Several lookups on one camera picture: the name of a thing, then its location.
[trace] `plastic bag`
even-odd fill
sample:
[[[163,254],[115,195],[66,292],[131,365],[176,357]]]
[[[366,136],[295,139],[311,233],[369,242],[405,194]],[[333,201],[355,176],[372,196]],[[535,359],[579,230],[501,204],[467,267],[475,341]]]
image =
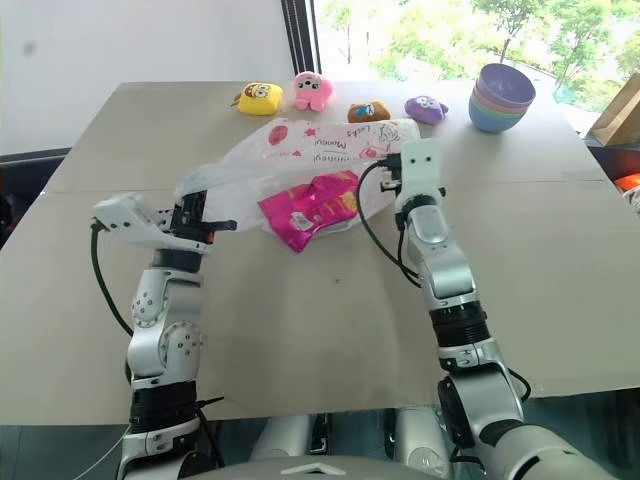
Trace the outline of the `plastic bag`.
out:
[[[335,231],[357,215],[358,177],[350,170],[314,177],[261,200],[269,226],[294,252],[300,253],[319,232]]]
[[[400,152],[402,143],[419,137],[418,125],[410,119],[317,124],[277,118],[237,144],[220,162],[187,174],[176,188],[176,201],[207,190],[203,221],[232,219],[238,222],[238,230],[268,228],[258,205],[261,200],[310,183],[319,175],[350,170],[360,176],[372,161]],[[393,200],[393,194],[380,192],[381,172],[375,170],[369,177],[361,190],[366,217]],[[358,221],[354,218],[342,230]]]

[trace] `pink package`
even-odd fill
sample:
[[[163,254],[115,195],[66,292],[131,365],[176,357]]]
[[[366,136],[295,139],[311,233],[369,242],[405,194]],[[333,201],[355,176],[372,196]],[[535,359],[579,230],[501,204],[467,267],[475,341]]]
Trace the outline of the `pink package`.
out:
[[[348,170],[314,177],[258,202],[274,232],[300,253],[323,228],[356,216],[358,176]]]

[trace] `stacked bowls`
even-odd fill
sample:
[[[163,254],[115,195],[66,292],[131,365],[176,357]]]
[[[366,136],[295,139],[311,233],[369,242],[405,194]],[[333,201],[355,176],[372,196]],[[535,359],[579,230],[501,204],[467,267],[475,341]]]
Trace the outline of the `stacked bowls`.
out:
[[[526,75],[501,63],[482,67],[469,99],[469,116],[485,132],[504,132],[527,113],[536,89]]]

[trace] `yellow plush toy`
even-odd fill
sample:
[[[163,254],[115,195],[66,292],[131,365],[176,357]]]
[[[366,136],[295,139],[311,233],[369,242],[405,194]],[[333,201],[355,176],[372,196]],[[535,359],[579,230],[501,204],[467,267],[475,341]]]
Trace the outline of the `yellow plush toy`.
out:
[[[282,88],[274,83],[250,83],[240,95],[233,99],[233,105],[248,115],[273,115],[278,111],[282,99]]]

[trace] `blue bowl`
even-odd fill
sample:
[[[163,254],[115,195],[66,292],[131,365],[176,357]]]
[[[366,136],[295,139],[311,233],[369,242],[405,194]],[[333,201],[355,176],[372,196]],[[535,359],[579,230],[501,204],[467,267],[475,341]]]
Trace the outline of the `blue bowl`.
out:
[[[498,133],[509,130],[524,117],[524,113],[518,117],[501,117],[492,115],[479,109],[471,100],[469,100],[469,117],[471,121],[480,130],[485,132]]]

